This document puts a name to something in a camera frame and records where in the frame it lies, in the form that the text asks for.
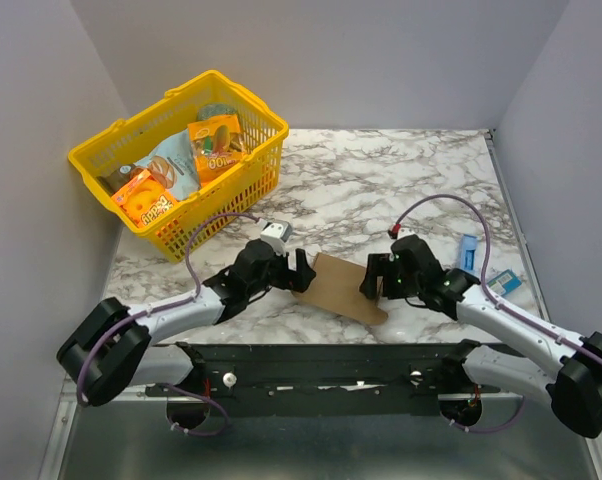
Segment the brown cardboard box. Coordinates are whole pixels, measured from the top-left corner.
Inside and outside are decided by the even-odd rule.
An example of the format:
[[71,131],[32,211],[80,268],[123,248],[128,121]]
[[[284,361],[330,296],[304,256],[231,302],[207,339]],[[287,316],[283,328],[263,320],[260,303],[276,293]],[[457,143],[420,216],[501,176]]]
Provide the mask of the brown cardboard box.
[[388,313],[378,306],[382,280],[376,279],[373,296],[368,299],[359,291],[366,268],[324,253],[315,257],[316,277],[303,293],[293,295],[301,302],[346,317],[368,326],[385,323]]

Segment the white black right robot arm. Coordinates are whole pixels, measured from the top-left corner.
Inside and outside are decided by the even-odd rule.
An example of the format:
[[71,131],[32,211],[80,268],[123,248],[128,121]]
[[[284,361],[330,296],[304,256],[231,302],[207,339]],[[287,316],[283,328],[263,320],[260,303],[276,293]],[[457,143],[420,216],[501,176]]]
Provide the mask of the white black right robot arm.
[[485,331],[511,348],[505,354],[463,342],[440,370],[448,389],[493,386],[547,406],[575,434],[596,438],[602,433],[602,333],[583,336],[525,313],[476,276],[443,268],[416,235],[395,240],[387,253],[369,255],[359,290],[368,299],[416,297],[423,308]]

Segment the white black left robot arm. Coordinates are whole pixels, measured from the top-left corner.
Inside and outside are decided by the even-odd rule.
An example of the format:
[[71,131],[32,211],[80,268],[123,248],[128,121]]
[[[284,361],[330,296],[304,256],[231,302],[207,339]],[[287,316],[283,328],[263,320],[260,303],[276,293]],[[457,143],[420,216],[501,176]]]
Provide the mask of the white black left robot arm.
[[234,263],[188,293],[127,306],[115,297],[100,301],[56,359],[75,382],[82,406],[101,406],[132,384],[146,351],[192,328],[223,323],[271,289],[305,292],[316,277],[303,249],[279,255],[263,240],[251,240]]

